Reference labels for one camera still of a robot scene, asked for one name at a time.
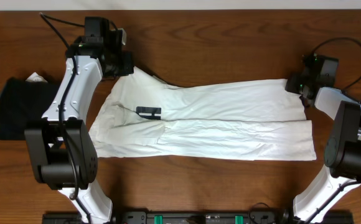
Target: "wooden tabletop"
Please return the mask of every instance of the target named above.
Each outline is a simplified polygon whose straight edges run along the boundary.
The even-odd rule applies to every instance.
[[[128,34],[136,65],[178,86],[287,78],[302,69],[301,55],[331,37],[361,40],[361,11],[60,11],[48,12],[82,23],[85,16],[113,20]],[[55,26],[71,42],[83,30]],[[37,12],[0,12],[0,91],[9,77],[32,72],[60,82],[65,46]],[[361,50],[348,42],[319,51],[340,59],[335,86],[361,74]],[[114,81],[101,82],[90,105],[90,127]],[[361,99],[361,82],[350,89]],[[314,109],[317,160],[230,161],[180,156],[99,160],[98,181],[117,211],[248,210],[257,202],[290,206],[323,166],[332,121]],[[361,187],[334,207],[348,209],[361,224]],[[69,199],[32,175],[26,144],[0,141],[0,223],[40,223],[46,211],[74,211]]]

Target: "white cloth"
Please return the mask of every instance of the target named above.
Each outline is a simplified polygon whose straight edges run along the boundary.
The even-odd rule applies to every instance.
[[[279,79],[181,88],[135,68],[113,87],[90,136],[99,157],[314,160],[311,122],[285,84]],[[135,112],[140,106],[160,108],[161,120],[141,118]]]

